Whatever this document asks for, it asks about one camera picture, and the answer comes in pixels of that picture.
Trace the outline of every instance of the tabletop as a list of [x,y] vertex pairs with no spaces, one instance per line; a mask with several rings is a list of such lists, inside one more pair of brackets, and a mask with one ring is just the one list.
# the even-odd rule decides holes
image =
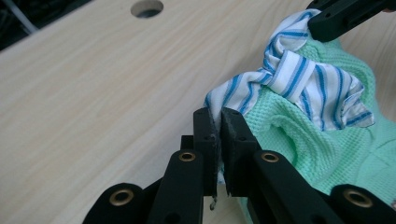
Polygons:
[[[81,223],[110,186],[160,178],[205,94],[260,67],[269,35],[310,2],[161,1],[95,0],[0,53],[0,223]],[[134,16],[147,5],[162,11]],[[395,39],[396,13],[341,37],[392,120]],[[243,223],[219,189],[204,223]]]

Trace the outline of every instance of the table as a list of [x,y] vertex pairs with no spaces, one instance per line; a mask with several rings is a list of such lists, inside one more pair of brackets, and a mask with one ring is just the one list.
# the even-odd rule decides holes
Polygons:
[[[108,187],[160,178],[205,94],[256,70],[276,26],[309,2],[162,0],[138,19],[137,0],[96,0],[1,52],[0,223],[81,223]],[[341,39],[396,120],[396,13]],[[220,189],[204,223],[243,222]]]

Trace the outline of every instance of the striped fabric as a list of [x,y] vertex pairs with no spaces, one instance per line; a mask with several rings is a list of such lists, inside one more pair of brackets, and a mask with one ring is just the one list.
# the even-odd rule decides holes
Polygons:
[[364,86],[358,79],[294,52],[305,44],[307,23],[317,14],[318,10],[308,9],[287,17],[271,36],[261,68],[232,78],[206,96],[205,106],[218,127],[222,107],[245,115],[256,104],[262,86],[297,105],[322,131],[374,124],[373,114],[360,101]]

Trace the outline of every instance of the green cloth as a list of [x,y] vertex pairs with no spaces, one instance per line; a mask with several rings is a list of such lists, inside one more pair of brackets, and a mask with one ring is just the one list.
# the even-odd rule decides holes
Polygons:
[[284,155],[315,189],[329,194],[335,185],[352,184],[390,205],[396,199],[396,123],[380,113],[373,71],[343,51],[338,40],[308,38],[297,53],[358,78],[365,87],[361,100],[375,114],[375,125],[322,132],[296,105],[263,87],[245,115],[251,131],[262,148]]

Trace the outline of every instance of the brass ring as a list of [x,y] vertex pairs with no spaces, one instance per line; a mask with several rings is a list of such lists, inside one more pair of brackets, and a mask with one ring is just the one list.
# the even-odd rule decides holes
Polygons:
[[193,161],[193,160],[195,160],[195,154],[193,154],[191,152],[183,152],[180,155],[178,155],[178,158],[181,161]]
[[[122,197],[122,199],[117,198],[120,194],[126,194],[126,197]],[[122,206],[127,204],[134,197],[134,193],[130,189],[119,189],[110,196],[110,203],[114,206]]]
[[276,154],[270,152],[262,153],[262,159],[268,162],[277,162],[279,161],[279,157]]
[[[356,200],[352,196],[358,196],[360,198],[360,200]],[[366,195],[364,195],[354,189],[344,190],[344,197],[348,201],[350,201],[351,203],[353,203],[359,207],[369,208],[369,207],[373,206],[373,201],[369,197],[367,197]]]

